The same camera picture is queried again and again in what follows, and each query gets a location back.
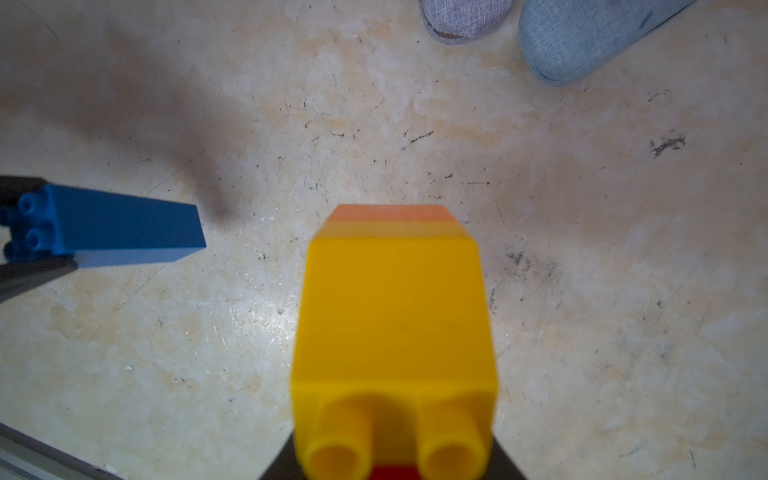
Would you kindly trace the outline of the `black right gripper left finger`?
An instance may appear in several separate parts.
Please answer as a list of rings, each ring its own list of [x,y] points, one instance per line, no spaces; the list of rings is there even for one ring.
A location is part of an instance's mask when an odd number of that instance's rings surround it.
[[[260,480],[305,480],[306,476],[298,462],[294,433],[291,433],[272,463],[261,475]]]

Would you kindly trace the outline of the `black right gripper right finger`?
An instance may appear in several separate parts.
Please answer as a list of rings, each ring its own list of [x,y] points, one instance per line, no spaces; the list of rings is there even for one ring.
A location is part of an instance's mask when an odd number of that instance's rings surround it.
[[[498,439],[492,437],[490,457],[483,480],[527,480]]]

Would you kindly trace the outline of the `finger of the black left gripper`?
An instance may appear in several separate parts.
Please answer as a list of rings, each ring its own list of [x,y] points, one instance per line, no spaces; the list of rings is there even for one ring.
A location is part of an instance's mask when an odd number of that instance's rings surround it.
[[[3,303],[68,275],[76,271],[77,268],[77,263],[69,256],[2,264],[0,268],[0,302]]]
[[[13,207],[25,193],[35,192],[43,188],[47,181],[37,177],[0,176],[0,205]]]

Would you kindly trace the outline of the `blue square lego brick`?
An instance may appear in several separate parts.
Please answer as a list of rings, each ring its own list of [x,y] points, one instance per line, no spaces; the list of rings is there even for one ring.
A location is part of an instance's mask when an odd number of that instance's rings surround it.
[[[206,248],[192,204],[47,183],[1,208],[9,263],[70,257],[80,268],[168,263]]]

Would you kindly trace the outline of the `red square lego brick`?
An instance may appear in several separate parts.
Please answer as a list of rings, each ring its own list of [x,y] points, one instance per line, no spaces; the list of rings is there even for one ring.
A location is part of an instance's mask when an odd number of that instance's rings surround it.
[[[415,465],[375,465],[369,480],[421,480]]]

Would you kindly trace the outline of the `yellow lego brick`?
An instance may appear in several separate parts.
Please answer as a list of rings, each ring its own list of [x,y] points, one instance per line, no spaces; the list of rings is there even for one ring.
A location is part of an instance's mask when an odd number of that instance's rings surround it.
[[[498,392],[474,240],[455,221],[327,221],[310,243],[291,375],[311,479],[415,466],[478,479]]]

